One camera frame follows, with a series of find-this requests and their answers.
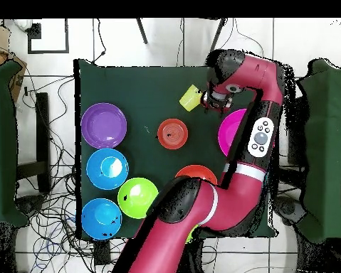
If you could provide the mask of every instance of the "black frame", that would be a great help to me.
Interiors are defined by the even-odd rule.
[[[48,130],[48,94],[36,93],[36,162],[19,164],[16,180],[37,175],[38,190],[48,193],[51,189],[50,133]]]

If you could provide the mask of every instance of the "red robot arm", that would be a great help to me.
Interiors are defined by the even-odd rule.
[[[195,225],[227,233],[258,204],[284,97],[284,70],[274,62],[237,50],[215,50],[207,59],[201,103],[226,110],[243,89],[261,92],[248,106],[245,127],[226,162],[221,185],[178,177],[155,199],[135,238],[129,240],[112,273],[176,273],[188,234]]]

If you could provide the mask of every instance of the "green bowl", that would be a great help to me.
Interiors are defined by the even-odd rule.
[[[123,183],[117,201],[121,211],[130,218],[146,218],[146,212],[159,191],[146,178],[132,178]]]

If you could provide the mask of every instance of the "bowl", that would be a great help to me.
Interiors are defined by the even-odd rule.
[[[111,200],[93,199],[82,210],[83,230],[95,240],[110,239],[121,228],[121,224],[121,210]]]

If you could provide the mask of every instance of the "dark green table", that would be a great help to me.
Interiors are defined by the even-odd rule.
[[[307,98],[305,125],[309,172],[303,199],[308,214],[296,227],[309,241],[341,238],[341,69],[325,60],[309,64],[298,81]]]
[[[12,60],[0,65],[0,222],[18,228],[26,225],[28,220],[15,206],[18,144],[9,82],[20,69],[21,66]]]
[[[219,178],[225,162],[217,140],[222,121],[220,114],[205,113],[201,106],[188,112],[179,104],[191,84],[200,90],[206,89],[206,68],[101,68],[84,60],[78,63],[80,115],[95,103],[109,102],[118,106],[127,118],[126,136],[116,147],[127,158],[130,167],[127,179],[148,178],[160,191],[181,168],[189,164],[207,166]],[[243,92],[234,97],[232,112],[246,108],[252,97],[251,92]],[[174,151],[165,149],[157,139],[159,125],[168,118],[182,120],[189,131],[186,144]],[[95,150],[81,138],[82,206],[94,198],[108,198],[117,202],[118,189],[102,191],[91,184],[85,173],[87,160]],[[268,227],[267,220],[266,208],[254,236],[275,235]],[[141,220],[123,215],[122,227],[115,237],[133,237],[140,223]],[[214,237],[204,230],[201,236]]]

